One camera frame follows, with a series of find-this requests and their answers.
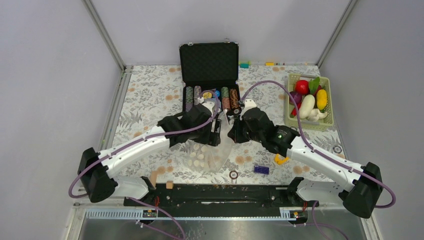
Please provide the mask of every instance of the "floral tablecloth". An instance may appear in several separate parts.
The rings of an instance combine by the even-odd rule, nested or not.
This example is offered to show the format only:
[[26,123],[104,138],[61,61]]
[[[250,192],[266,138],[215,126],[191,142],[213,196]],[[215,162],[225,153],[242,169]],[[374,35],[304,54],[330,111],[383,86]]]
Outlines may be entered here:
[[[240,68],[237,81],[240,94],[244,94],[250,86],[263,80],[274,80],[286,84],[289,73],[320,75],[317,66],[308,65],[255,65],[248,69]],[[181,112],[183,86],[181,68],[178,65],[134,66],[113,146],[145,133],[163,117]],[[248,97],[267,113],[274,124],[284,124],[285,94],[282,89],[273,84],[259,85],[250,92]],[[336,127],[331,127],[324,132],[306,129],[305,135],[318,146],[344,157]],[[275,154],[267,152],[257,142],[235,145],[219,172],[193,171],[186,167],[184,160],[187,155],[181,151],[183,147],[177,144],[168,150],[140,159],[124,169],[121,174],[140,177],[150,176],[152,171],[158,171],[158,183],[171,180],[174,183],[196,184],[287,185],[294,177],[331,181],[325,175],[293,159],[277,165],[274,162]],[[269,167],[269,175],[254,173],[254,165]],[[232,180],[229,176],[230,171],[233,170],[239,174],[236,180]]]

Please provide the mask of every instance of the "basket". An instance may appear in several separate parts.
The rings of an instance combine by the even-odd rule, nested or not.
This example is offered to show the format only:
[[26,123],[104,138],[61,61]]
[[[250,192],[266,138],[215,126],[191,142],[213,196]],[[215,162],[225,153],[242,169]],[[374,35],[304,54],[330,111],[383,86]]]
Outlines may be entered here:
[[[287,89],[289,92],[293,91],[295,88],[295,83],[300,80],[300,78],[305,79],[309,81],[310,79],[314,79],[315,76],[305,76],[301,75],[299,73],[290,73],[288,75],[288,83],[287,83]],[[303,129],[312,129],[317,131],[325,131],[329,127],[332,127],[334,125],[334,117],[333,117],[333,105],[332,105],[332,99],[331,99],[331,90],[330,90],[330,80],[326,77],[320,76],[319,77],[319,84],[321,85],[322,89],[324,89],[327,92],[327,98],[328,98],[328,104],[325,106],[324,110],[328,112],[327,117],[324,119],[320,119],[318,121],[309,121],[307,119],[301,119],[300,122],[302,123]],[[294,105],[289,104],[289,96],[286,97],[284,101],[284,123],[287,126],[298,128],[298,119],[297,117],[290,117],[290,113],[295,108]]]

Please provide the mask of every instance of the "blue box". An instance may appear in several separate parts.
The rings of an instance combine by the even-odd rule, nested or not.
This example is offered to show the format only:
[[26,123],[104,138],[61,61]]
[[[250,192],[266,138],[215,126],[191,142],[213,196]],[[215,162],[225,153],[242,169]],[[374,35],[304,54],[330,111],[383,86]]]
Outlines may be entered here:
[[259,166],[259,165],[255,165],[254,166],[254,170],[253,172],[257,173],[257,174],[270,174],[270,168],[267,166]]

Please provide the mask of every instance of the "gray wall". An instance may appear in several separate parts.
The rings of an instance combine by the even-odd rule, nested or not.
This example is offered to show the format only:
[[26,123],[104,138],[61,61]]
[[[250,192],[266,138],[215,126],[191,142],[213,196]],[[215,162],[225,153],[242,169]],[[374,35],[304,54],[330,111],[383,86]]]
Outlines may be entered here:
[[120,71],[79,0],[0,3],[0,239],[58,240]]
[[128,65],[179,64],[188,42],[240,43],[240,60],[315,63],[349,0],[93,0]]
[[397,196],[374,210],[384,240],[424,234],[423,12],[422,0],[359,1],[321,68],[349,158],[379,165]]

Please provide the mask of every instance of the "table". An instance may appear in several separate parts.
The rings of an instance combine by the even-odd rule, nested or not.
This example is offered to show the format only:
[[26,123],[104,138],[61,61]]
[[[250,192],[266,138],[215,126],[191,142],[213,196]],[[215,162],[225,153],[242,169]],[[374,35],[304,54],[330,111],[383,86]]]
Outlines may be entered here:
[[[248,69],[240,68],[237,81],[240,94],[243,95],[250,86],[263,80],[274,80],[285,85],[289,73],[320,75],[317,66],[309,65],[253,65]],[[178,65],[134,66],[112,145],[115,147],[127,142],[148,131],[163,117],[181,112],[183,87],[181,68]],[[278,86],[260,85],[250,92],[248,98],[253,99],[274,124],[284,124],[283,106],[286,96]],[[306,129],[305,135],[316,145],[344,158],[335,126],[336,124],[324,132]],[[274,162],[275,154],[267,152],[257,142],[235,145],[219,172],[199,172],[186,167],[183,163],[186,154],[181,152],[182,147],[177,144],[168,150],[145,157],[124,169],[121,174],[141,177],[158,171],[158,183],[171,180],[181,184],[288,185],[294,177],[332,181],[315,169],[293,159],[283,165],[277,165]],[[269,175],[254,173],[254,165],[269,167]],[[236,180],[229,176],[233,170],[239,174]]]

